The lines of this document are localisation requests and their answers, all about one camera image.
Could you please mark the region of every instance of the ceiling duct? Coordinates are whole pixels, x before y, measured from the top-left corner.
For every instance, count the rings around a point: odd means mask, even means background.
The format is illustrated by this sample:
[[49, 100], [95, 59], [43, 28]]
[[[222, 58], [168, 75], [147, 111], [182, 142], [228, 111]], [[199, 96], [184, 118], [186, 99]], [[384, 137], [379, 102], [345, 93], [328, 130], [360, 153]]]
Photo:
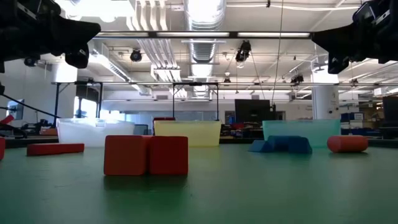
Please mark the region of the ceiling duct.
[[[184, 0], [184, 8], [189, 31], [217, 31], [225, 18], [226, 0]], [[213, 70], [211, 63], [215, 59], [217, 44], [208, 43], [209, 40], [194, 41], [190, 44], [192, 75], [198, 78], [209, 77]]]

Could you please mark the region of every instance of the yellow bin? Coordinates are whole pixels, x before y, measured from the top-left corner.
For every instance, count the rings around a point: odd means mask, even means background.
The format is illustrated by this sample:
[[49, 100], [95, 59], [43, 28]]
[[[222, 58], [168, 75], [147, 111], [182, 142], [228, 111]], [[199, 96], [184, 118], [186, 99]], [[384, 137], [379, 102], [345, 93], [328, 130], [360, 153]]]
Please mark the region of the yellow bin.
[[155, 121], [157, 136], [186, 136], [190, 147], [220, 145], [219, 121]]

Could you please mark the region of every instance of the plastic storage container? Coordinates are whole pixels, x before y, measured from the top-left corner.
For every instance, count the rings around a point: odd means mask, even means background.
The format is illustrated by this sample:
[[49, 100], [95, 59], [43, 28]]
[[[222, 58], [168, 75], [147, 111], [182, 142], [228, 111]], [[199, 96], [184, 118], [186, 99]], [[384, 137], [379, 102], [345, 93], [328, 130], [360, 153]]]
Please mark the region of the plastic storage container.
[[330, 136], [340, 135], [341, 125], [338, 119], [303, 121], [263, 121], [264, 139], [268, 136], [301, 136], [310, 141], [313, 148], [327, 148]]
[[157, 136], [186, 136], [190, 147], [220, 145], [219, 121], [155, 121]]
[[134, 123], [116, 120], [58, 119], [60, 143], [84, 143], [85, 147], [105, 147], [108, 135], [133, 135]]

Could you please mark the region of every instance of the green table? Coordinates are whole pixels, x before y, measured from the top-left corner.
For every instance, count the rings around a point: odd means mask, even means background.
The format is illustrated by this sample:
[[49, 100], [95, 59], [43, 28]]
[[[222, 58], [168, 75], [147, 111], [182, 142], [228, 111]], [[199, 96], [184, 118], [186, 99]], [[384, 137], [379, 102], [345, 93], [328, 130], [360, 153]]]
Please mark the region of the green table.
[[398, 223], [398, 151], [190, 149], [188, 177], [105, 177], [103, 149], [0, 162], [0, 223]]

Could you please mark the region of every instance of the orange cylinder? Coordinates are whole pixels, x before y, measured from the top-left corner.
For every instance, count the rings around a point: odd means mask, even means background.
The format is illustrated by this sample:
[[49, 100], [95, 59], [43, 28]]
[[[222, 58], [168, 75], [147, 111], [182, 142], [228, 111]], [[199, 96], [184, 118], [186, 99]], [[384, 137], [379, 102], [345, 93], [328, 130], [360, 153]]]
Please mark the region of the orange cylinder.
[[368, 146], [364, 136], [332, 136], [328, 139], [328, 148], [334, 153], [363, 152]]

